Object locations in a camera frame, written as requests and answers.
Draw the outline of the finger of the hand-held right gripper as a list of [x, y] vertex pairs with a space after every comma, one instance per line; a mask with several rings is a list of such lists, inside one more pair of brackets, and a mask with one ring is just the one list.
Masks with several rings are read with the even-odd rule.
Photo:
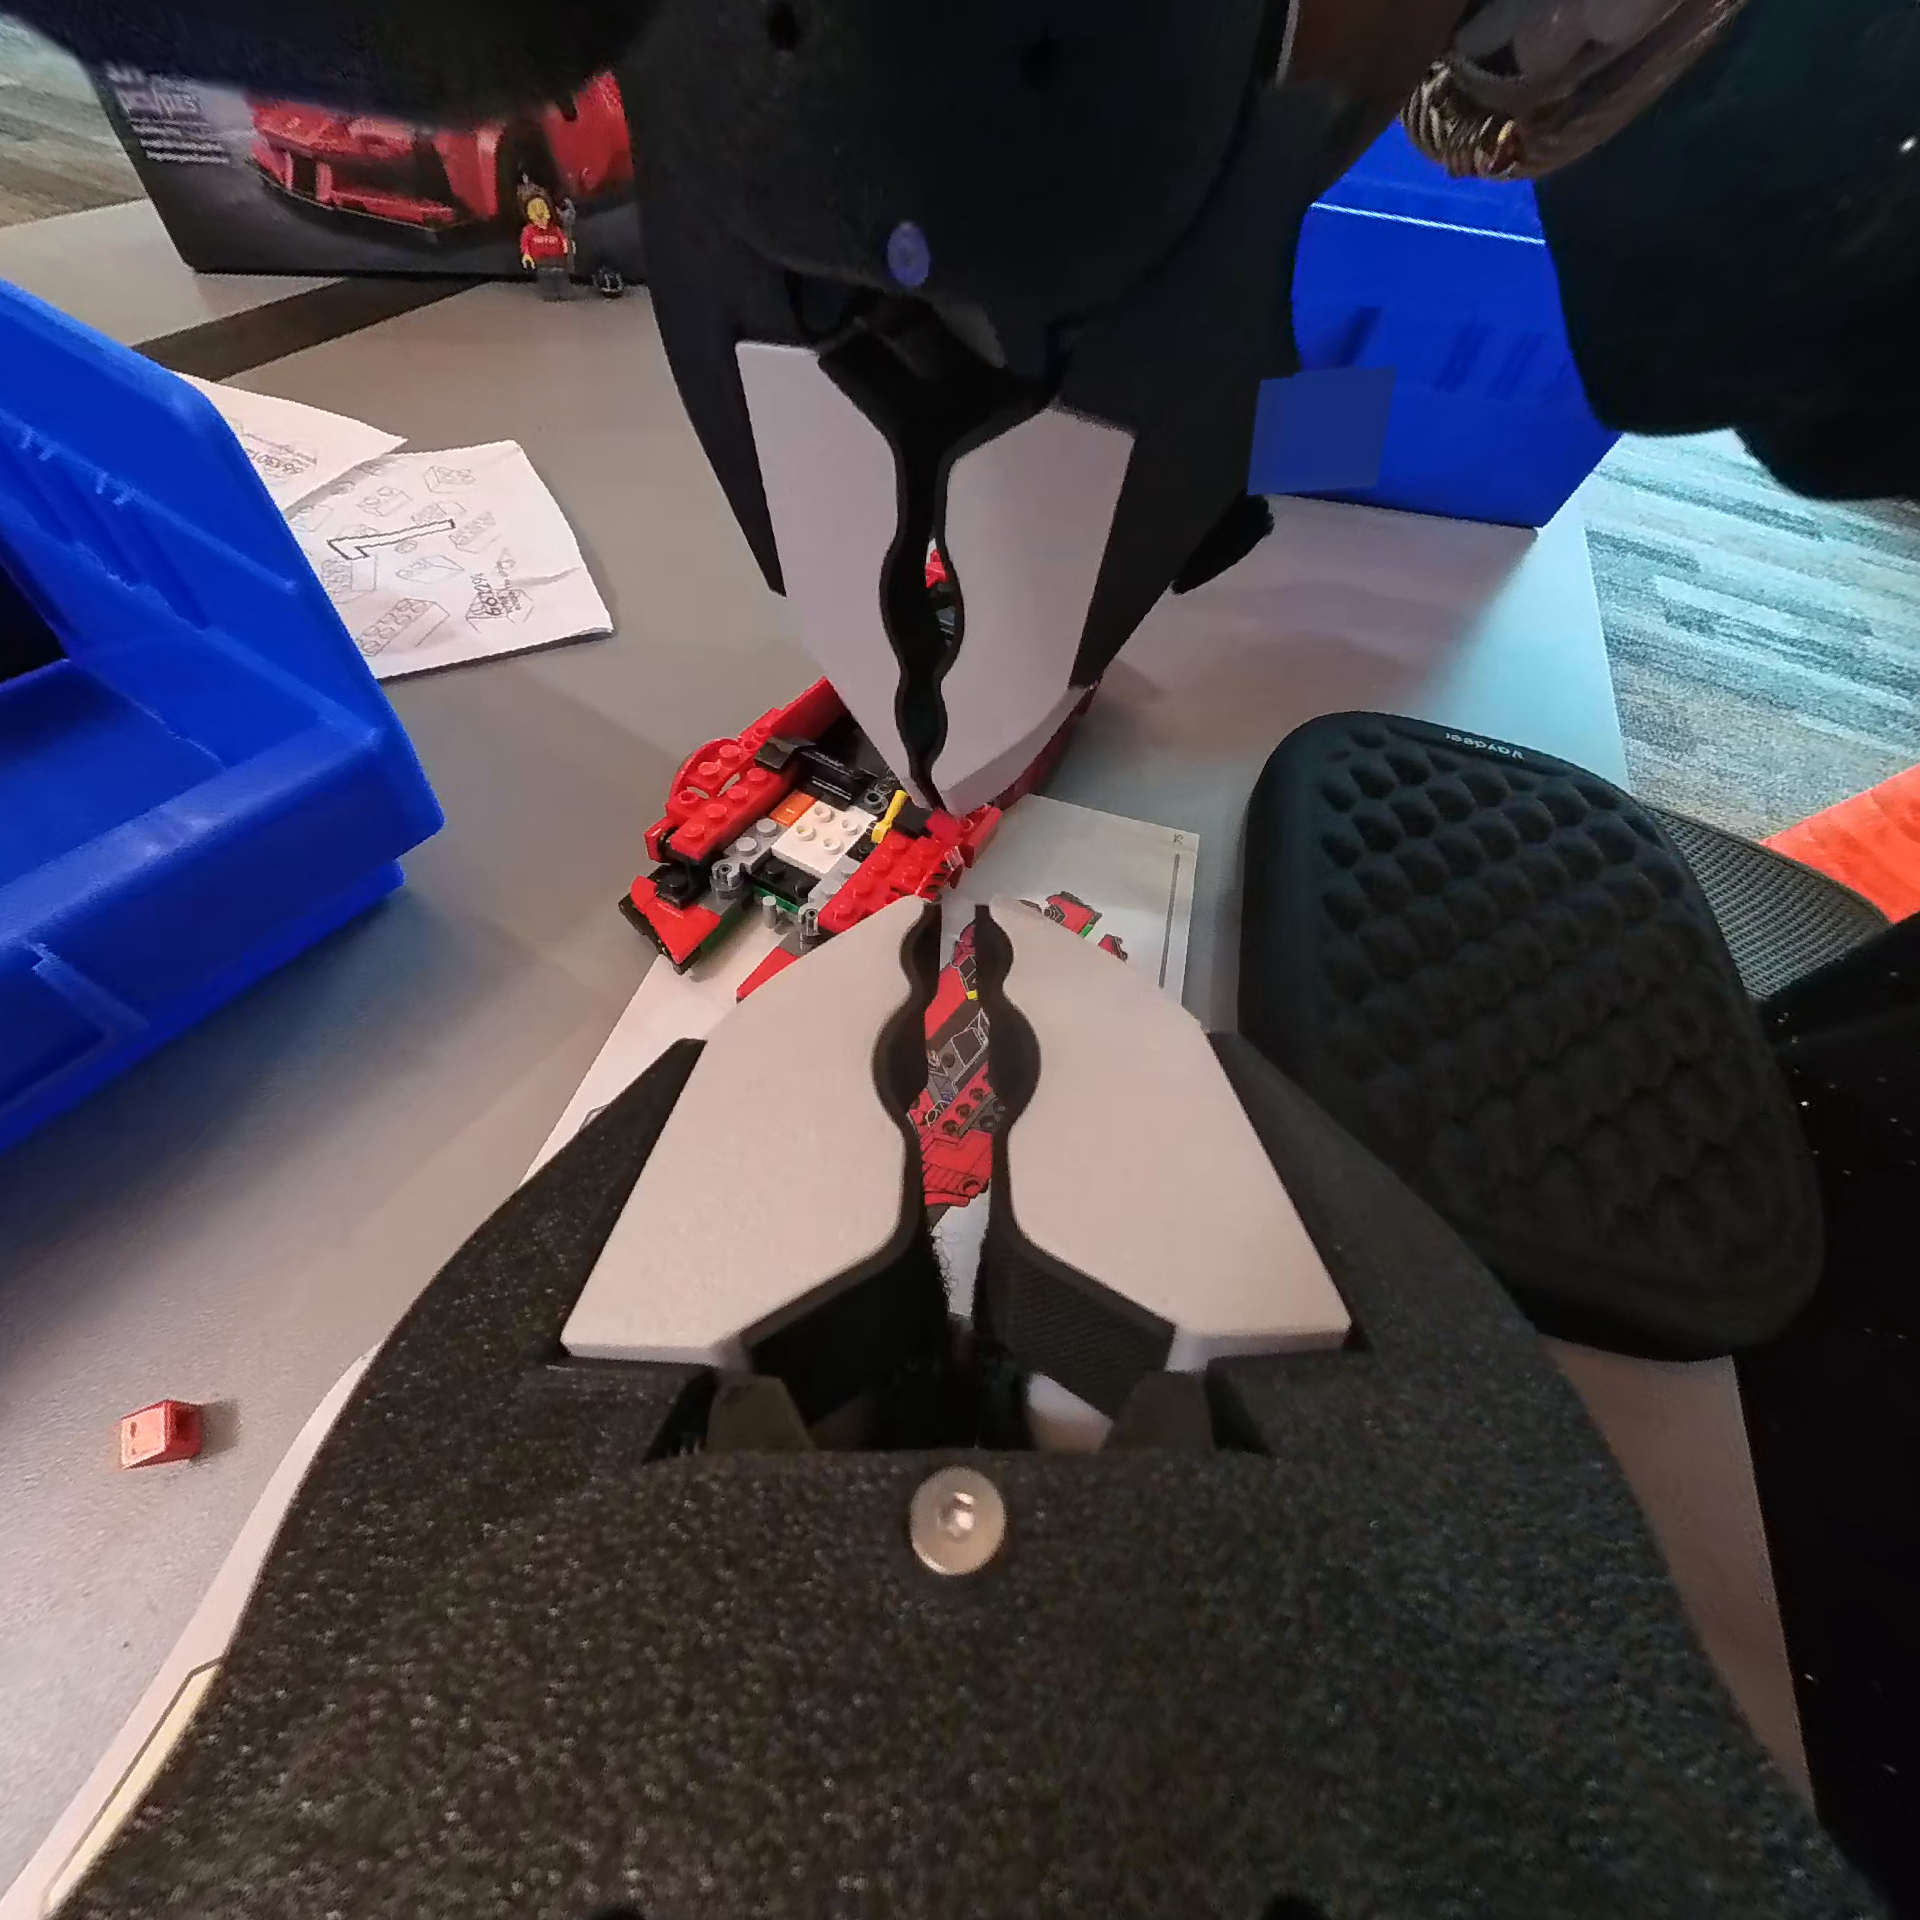
[[1115, 425], [1045, 409], [953, 465], [942, 552], [960, 617], [932, 758], [952, 814], [995, 803], [1074, 707], [1076, 649], [1132, 452]]
[[904, 669], [882, 622], [882, 570], [899, 536], [896, 454], [814, 350], [738, 342], [737, 371], [782, 589], [806, 653], [913, 803], [932, 809], [938, 800], [910, 770]]

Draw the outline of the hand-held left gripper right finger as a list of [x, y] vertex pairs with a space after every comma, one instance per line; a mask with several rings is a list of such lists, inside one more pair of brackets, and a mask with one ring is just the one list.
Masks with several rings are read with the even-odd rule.
[[1029, 1373], [1329, 1353], [1353, 1320], [1208, 1029], [1035, 907], [976, 913], [1004, 1107], [976, 1274]]

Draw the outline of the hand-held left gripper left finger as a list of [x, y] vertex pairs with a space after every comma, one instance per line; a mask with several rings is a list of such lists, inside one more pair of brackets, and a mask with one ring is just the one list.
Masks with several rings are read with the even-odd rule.
[[929, 1248], [926, 1010], [942, 907], [907, 897], [761, 984], [691, 1051], [560, 1333], [577, 1360], [882, 1370]]

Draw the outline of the red brick toy car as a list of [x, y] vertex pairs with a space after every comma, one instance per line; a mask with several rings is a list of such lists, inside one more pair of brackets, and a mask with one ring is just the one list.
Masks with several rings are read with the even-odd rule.
[[1048, 748], [972, 812], [914, 803], [828, 678], [691, 753], [643, 843], [621, 917], [675, 973], [715, 958], [761, 917], [772, 954], [738, 996], [809, 949], [904, 899], [936, 900], [970, 875], [1004, 814], [1051, 772], [1091, 707], [1073, 694]]

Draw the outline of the person's right forearm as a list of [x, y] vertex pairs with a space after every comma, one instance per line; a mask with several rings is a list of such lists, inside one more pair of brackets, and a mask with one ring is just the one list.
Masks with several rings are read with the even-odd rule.
[[1916, 502], [1916, 138], [1916, 3], [1756, 3], [1538, 182], [1596, 418], [1729, 427], [1801, 496]]

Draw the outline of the building instruction booklet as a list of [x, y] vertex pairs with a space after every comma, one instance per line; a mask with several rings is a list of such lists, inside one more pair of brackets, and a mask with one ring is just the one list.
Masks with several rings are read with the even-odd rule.
[[[968, 1209], [986, 1194], [993, 1136], [1002, 1124], [976, 996], [976, 907], [995, 897], [1018, 897], [1081, 945], [1180, 996], [1198, 850], [1194, 833], [1029, 798], [1002, 818], [973, 869], [944, 897], [944, 970], [926, 1016], [929, 1089], [913, 1110], [932, 1217]], [[530, 1171], [552, 1161], [667, 1045], [704, 1037], [745, 990], [785, 962], [779, 934], [758, 905], [725, 928], [717, 949], [691, 972], [657, 962]]]

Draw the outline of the white printed paper bag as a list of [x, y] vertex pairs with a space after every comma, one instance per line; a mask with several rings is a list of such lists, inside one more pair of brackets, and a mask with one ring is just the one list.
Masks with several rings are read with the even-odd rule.
[[614, 632], [569, 518], [512, 440], [401, 448], [283, 517], [378, 682]]
[[296, 514], [312, 496], [393, 454], [404, 436], [330, 413], [298, 400], [240, 390], [225, 381], [184, 376], [209, 398], [246, 452], [276, 510]]

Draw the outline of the small toy minifigure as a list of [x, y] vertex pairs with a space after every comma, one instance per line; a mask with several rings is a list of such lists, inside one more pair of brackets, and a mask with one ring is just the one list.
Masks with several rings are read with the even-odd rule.
[[577, 270], [573, 198], [556, 196], [542, 181], [523, 176], [518, 198], [518, 270], [542, 299], [571, 297]]

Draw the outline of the blue plastic storage bin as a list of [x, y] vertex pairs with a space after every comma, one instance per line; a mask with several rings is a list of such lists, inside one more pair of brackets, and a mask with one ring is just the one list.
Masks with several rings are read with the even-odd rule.
[[1584, 393], [1532, 185], [1453, 178], [1404, 126], [1307, 209], [1292, 329], [1374, 476], [1307, 496], [1538, 530], [1619, 440]]

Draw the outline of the toy car set box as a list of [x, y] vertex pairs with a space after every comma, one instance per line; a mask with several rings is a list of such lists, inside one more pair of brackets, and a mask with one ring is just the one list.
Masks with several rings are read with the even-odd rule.
[[608, 70], [453, 128], [131, 65], [86, 78], [193, 272], [522, 280], [537, 196], [579, 282], [643, 282], [632, 128]]

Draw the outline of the metal wristwatch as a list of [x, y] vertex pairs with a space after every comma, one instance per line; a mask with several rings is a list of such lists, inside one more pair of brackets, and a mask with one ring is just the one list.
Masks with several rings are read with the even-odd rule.
[[1453, 178], [1536, 181], [1661, 100], [1741, 12], [1744, 3], [1474, 3], [1398, 123]]

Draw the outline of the black mesh office chair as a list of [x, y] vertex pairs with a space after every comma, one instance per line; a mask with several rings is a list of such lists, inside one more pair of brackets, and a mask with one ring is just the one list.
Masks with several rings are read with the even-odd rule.
[[1784, 853], [1648, 804], [1706, 897], [1750, 1002], [1876, 939], [1891, 920], [1844, 883]]

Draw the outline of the large blue plastic bin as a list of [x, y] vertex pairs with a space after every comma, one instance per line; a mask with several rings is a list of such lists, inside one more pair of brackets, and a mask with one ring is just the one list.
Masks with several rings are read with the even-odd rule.
[[179, 376], [5, 283], [2, 1142], [401, 886], [443, 812]]

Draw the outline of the orange object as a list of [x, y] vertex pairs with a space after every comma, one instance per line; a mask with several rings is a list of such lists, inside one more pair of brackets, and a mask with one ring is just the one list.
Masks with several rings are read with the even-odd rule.
[[1825, 806], [1762, 842], [1825, 873], [1891, 921], [1918, 914], [1918, 769]]

